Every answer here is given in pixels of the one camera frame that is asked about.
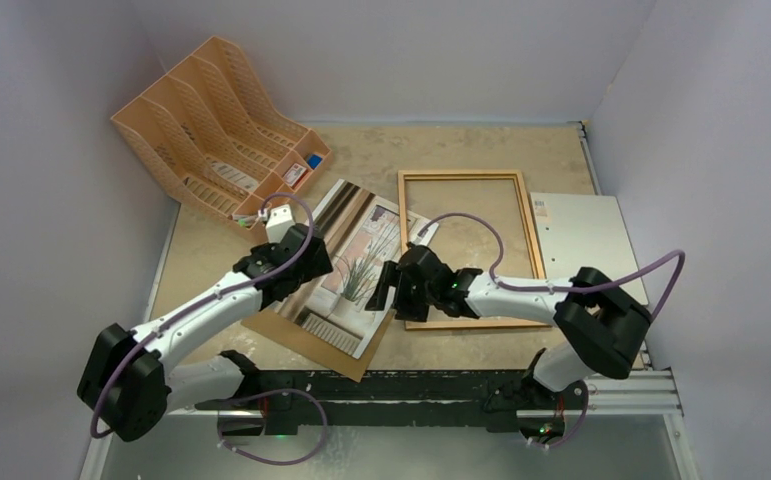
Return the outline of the plant window photo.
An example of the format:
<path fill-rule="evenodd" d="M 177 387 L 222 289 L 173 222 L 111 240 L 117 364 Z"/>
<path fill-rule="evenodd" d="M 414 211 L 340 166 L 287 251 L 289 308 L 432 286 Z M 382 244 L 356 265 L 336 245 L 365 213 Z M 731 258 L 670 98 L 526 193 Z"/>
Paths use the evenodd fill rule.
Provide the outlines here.
<path fill-rule="evenodd" d="M 383 264 L 397 260 L 401 238 L 399 206 L 340 179 L 313 210 L 333 271 L 297 290 L 277 308 L 283 318 L 359 359 L 386 318 L 367 311 Z"/>

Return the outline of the brown wooden picture frame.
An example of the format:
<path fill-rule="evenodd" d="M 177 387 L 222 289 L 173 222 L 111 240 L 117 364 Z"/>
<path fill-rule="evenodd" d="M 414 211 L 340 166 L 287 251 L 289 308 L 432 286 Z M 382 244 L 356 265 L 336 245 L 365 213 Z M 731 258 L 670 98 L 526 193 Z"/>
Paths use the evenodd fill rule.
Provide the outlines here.
<path fill-rule="evenodd" d="M 509 260 L 501 272 L 544 279 L 532 202 L 523 174 L 512 169 L 401 170 L 398 172 L 398 212 L 401 240 L 416 240 L 408 226 L 409 211 L 417 208 L 435 217 L 466 211 L 496 225 Z M 450 217 L 435 225 L 438 232 L 429 246 L 454 268 L 487 270 L 497 249 L 493 234 L 466 218 Z"/>

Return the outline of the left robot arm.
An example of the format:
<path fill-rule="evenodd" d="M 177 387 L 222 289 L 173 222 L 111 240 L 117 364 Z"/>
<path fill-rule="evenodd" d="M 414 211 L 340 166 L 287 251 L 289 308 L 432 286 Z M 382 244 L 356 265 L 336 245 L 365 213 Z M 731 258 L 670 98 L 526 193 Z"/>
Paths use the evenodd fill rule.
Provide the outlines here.
<path fill-rule="evenodd" d="M 91 435 L 134 441 L 171 410 L 224 399 L 245 409 L 258 399 L 256 369 L 223 352 L 186 368 L 182 361 L 228 326 L 284 301 L 333 270 L 322 234 L 297 223 L 275 243 L 258 245 L 200 296 L 132 329 L 118 323 L 96 337 L 77 387 L 92 410 Z"/>

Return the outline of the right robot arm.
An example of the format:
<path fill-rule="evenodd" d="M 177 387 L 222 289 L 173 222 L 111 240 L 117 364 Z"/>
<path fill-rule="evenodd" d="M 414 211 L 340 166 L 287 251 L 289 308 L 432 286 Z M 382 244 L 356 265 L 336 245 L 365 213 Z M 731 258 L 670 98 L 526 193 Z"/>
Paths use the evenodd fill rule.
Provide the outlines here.
<path fill-rule="evenodd" d="M 559 329 L 562 344 L 537 354 L 522 381 L 525 399 L 545 407 L 591 375 L 630 376 L 653 322 L 651 313 L 600 270 L 582 267 L 557 283 L 495 277 L 479 268 L 451 269 L 428 247 L 411 245 L 384 263 L 365 305 L 424 322 L 430 309 L 449 317 L 506 317 Z"/>

